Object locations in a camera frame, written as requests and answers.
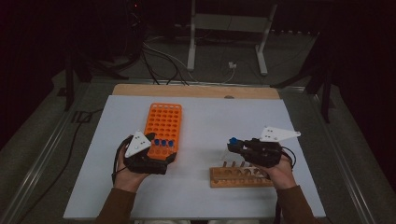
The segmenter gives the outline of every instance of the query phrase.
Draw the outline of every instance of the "metal frame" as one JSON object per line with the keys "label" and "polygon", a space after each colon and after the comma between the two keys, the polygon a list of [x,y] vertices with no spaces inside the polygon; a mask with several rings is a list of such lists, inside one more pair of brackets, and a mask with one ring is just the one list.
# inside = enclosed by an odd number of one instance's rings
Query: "metal frame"
{"label": "metal frame", "polygon": [[[255,47],[257,54],[257,61],[260,67],[260,74],[266,76],[268,74],[267,65],[263,55],[265,42],[271,30],[272,21],[276,12],[276,4],[272,4],[270,14],[267,18],[253,18],[241,16],[226,16],[226,15],[208,15],[199,14],[195,12],[195,1],[191,0],[191,36],[189,59],[187,60],[187,70],[192,72],[195,67],[195,30],[196,29],[210,29],[210,30],[231,30],[262,33],[262,42]],[[222,21],[230,21],[228,26],[221,26]]]}

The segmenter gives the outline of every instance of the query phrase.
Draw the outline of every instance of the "white cable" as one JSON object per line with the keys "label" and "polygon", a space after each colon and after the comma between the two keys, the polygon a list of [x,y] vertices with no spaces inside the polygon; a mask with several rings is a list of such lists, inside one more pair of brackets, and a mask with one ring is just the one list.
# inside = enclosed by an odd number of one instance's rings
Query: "white cable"
{"label": "white cable", "polygon": [[229,82],[231,79],[233,79],[233,75],[235,74],[235,68],[233,68],[233,73],[231,74],[231,77],[227,79],[227,81],[221,82],[219,83],[219,85],[221,84],[226,84],[227,82]]}

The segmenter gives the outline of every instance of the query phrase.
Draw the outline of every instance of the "wrist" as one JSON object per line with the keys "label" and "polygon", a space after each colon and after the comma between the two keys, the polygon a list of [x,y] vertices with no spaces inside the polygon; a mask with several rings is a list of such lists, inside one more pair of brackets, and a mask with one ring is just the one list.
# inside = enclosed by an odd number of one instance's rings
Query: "wrist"
{"label": "wrist", "polygon": [[139,189],[141,182],[131,182],[131,181],[127,181],[127,182],[117,182],[114,184],[114,188],[115,189],[122,189],[122,190],[126,190],[132,193],[136,193],[137,190]]}

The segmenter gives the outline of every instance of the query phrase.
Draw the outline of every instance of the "sleeve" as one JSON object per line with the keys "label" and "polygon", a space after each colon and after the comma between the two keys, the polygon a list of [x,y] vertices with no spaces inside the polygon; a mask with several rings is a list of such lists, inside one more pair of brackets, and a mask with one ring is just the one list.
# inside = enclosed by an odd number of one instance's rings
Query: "sleeve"
{"label": "sleeve", "polygon": [[128,223],[134,207],[136,193],[113,188],[107,196],[105,204],[95,224],[123,224]]}
{"label": "sleeve", "polygon": [[289,224],[318,224],[300,186],[276,191],[283,218]]}

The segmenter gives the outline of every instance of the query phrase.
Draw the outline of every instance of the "white table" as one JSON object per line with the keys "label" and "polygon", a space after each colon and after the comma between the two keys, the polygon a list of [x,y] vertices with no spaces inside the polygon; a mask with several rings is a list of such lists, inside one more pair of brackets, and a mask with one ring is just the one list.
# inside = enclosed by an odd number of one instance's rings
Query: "white table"
{"label": "white table", "polygon": [[[209,167],[222,165],[219,158],[233,136],[258,137],[264,125],[293,130],[282,100],[109,96],[64,218],[92,219],[99,214],[112,187],[115,150],[129,134],[144,130],[154,102],[183,106],[179,152],[166,175],[151,175],[141,185],[134,218],[253,219],[275,215],[274,189],[212,189]],[[297,138],[281,145],[297,156],[294,174],[314,215],[325,217]]]}

